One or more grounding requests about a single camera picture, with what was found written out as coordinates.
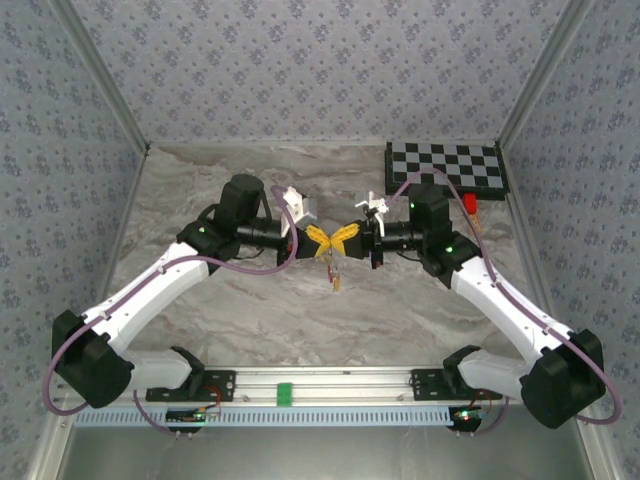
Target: gray marble tabletop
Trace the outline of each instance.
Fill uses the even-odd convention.
[[[112,291],[155,261],[175,235],[217,202],[235,173],[260,177],[268,188],[293,185],[318,201],[319,226],[329,235],[361,218],[357,193],[384,192],[383,146],[193,146],[152,148],[135,197]],[[273,198],[270,204],[275,206]],[[468,233],[451,205],[454,226]],[[406,200],[386,217],[408,218]],[[479,202],[484,237],[498,269],[526,292],[523,267],[504,202]],[[517,355],[506,337],[473,305],[430,278],[419,263],[387,255],[337,257],[334,293],[326,264],[298,261],[258,277],[220,269],[161,312],[132,348],[186,347],[207,365],[436,365],[476,344]],[[275,265],[265,252],[242,264]]]

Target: red object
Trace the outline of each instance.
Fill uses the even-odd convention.
[[[475,215],[478,211],[478,204],[476,203],[475,193],[465,193],[462,196],[462,201],[464,202],[464,208],[467,209],[467,213],[469,215]]]

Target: checkerboard calibration pattern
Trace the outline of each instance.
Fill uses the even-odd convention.
[[[497,147],[390,142],[385,157],[387,194],[394,193],[412,173],[425,166],[446,173],[460,193],[475,193],[481,199],[504,199],[508,192]],[[421,174],[413,183],[445,185],[431,173]],[[450,196],[448,189],[443,191]]]

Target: patterned wallpaper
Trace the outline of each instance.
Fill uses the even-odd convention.
[[[596,2],[508,152],[561,318],[604,341],[629,479],[640,478],[638,92],[640,6]]]
[[[565,0],[76,0],[151,142],[497,137]]]
[[[47,2],[0,13],[0,478],[16,480],[52,319],[95,300],[139,160]]]

